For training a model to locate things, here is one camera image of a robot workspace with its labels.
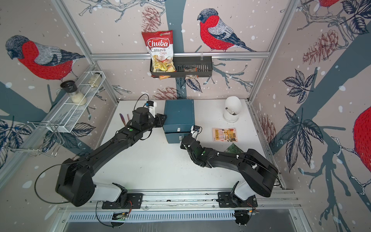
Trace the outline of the teal sliding drawer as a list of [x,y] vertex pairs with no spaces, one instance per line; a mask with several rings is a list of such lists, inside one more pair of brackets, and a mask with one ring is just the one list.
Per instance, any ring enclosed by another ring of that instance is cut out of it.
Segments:
[[190,135],[190,132],[165,133],[165,137],[169,144],[179,144],[187,135]]

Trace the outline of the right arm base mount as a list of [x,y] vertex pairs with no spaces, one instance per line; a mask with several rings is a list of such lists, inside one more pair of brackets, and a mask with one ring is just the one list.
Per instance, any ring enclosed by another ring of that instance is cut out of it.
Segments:
[[216,201],[220,208],[242,208],[258,206],[256,193],[247,182],[237,181],[230,192],[219,192]]

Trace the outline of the green gourd seed bag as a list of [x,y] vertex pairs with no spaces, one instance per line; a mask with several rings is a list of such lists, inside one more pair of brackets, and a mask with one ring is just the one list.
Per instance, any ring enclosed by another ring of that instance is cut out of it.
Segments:
[[232,143],[224,152],[233,154],[244,153],[244,151],[237,147],[234,143]]

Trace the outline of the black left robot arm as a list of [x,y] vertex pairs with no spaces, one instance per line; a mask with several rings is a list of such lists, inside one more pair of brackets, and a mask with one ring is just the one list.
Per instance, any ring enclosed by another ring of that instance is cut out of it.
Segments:
[[139,107],[132,113],[132,120],[125,127],[118,130],[113,138],[85,159],[78,161],[67,159],[61,164],[55,187],[56,193],[76,207],[89,202],[97,188],[92,179],[97,171],[117,154],[141,140],[145,132],[161,128],[167,118],[163,114],[152,115],[145,107]]

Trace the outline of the orange striped seed bag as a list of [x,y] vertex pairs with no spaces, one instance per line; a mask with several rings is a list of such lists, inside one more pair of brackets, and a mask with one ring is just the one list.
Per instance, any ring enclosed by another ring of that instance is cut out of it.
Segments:
[[235,128],[212,128],[213,140],[217,142],[238,142]]

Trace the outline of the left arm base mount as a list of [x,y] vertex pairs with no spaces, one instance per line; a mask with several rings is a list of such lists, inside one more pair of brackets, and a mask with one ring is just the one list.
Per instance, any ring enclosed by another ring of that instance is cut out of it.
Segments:
[[140,209],[143,193],[129,193],[117,183],[96,184],[90,202],[103,202],[102,209]]

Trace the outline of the teal drawer cabinet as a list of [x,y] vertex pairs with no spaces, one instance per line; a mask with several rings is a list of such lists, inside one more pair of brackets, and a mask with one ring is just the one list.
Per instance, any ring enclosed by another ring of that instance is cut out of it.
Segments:
[[191,132],[191,127],[195,125],[194,100],[166,100],[164,114],[167,116],[163,129],[165,133]]

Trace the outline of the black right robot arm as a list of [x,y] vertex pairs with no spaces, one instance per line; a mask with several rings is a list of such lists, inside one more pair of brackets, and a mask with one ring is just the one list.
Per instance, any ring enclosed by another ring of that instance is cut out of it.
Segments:
[[188,152],[196,165],[236,171],[256,194],[267,198],[271,196],[275,181],[278,179],[278,169],[256,150],[249,149],[238,154],[221,152],[202,147],[191,135],[183,138],[180,148]]

